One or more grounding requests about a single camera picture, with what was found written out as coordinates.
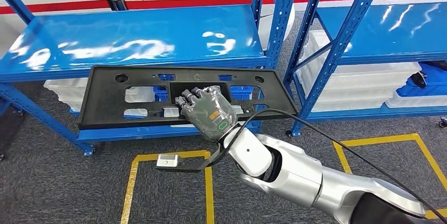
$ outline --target mounting hole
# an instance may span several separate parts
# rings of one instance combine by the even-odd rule
[[[115,76],[115,81],[117,81],[119,83],[124,83],[128,79],[129,79],[129,77],[125,74],[118,74]]]
[[[255,80],[260,82],[260,83],[264,83],[264,78],[262,78],[261,76],[257,75],[255,76]]]

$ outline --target glossy blue shelf surface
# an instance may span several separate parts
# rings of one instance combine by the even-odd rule
[[[49,15],[35,17],[0,60],[0,77],[82,77],[98,64],[238,67],[265,61],[250,5]]]
[[[349,7],[317,9],[317,16],[332,39],[348,11]],[[340,65],[445,59],[446,16],[447,3],[372,5],[348,44]]]
[[[259,132],[259,127],[247,126],[253,133]],[[125,141],[138,139],[152,139],[163,137],[181,137],[188,135],[199,135],[194,127],[171,127],[169,125],[161,126],[142,126],[136,128],[112,128],[112,129],[92,129],[81,130],[76,142],[103,142],[103,141]]]

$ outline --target rectangular cutout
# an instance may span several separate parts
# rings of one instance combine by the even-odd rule
[[[259,112],[261,110],[264,110],[265,108],[268,108],[268,105],[266,105],[266,104],[255,104],[255,105],[253,105],[253,109],[255,109],[255,112]]]
[[[170,73],[163,73],[158,74],[158,78],[160,79],[160,81],[174,81],[176,79],[176,75]]]
[[[164,85],[154,86],[155,102],[166,102],[168,100],[168,89]]]
[[[264,99],[263,92],[258,86],[233,85],[230,86],[231,97],[234,100],[260,100]]]
[[[228,87],[226,83],[219,83],[219,82],[171,82],[169,84],[170,88],[170,95],[171,95],[171,104],[176,104],[176,97],[181,96],[181,93],[184,90],[192,90],[195,87],[198,87],[200,89],[217,85],[220,87],[220,92],[222,95],[228,100],[228,102],[231,102],[231,96],[228,92]]]
[[[232,75],[218,75],[220,81],[231,81]]]
[[[148,116],[148,110],[145,108],[126,109],[124,110],[123,118],[125,119],[141,119]]]
[[[177,107],[163,107],[163,117],[172,118],[178,116],[180,116],[180,114]]]
[[[132,86],[126,89],[124,100],[128,103],[154,102],[154,86]]]

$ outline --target blue plastic bin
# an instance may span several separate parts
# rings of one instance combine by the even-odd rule
[[[422,72],[427,76],[425,82],[427,86],[419,88],[411,79],[408,79],[406,85],[397,90],[399,96],[444,96],[447,95],[447,71],[440,68],[419,63]]]

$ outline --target black plastic panel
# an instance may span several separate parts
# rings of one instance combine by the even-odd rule
[[[230,75],[228,81],[219,80],[219,75]],[[132,86],[164,85],[168,90],[167,102],[127,103],[126,89]],[[242,69],[203,69],[144,66],[95,66],[90,73],[81,113],[78,118],[80,129],[124,128],[131,126],[189,124],[184,116],[163,117],[163,108],[175,107],[174,98],[185,89],[219,85],[223,95],[232,105],[240,105],[246,120],[255,112],[255,105],[265,104],[269,108],[296,114],[297,109],[274,71]],[[264,98],[258,100],[234,100],[229,87],[233,85],[257,86]],[[126,109],[146,109],[145,118],[127,119]],[[257,120],[280,119],[283,115],[266,112]]]

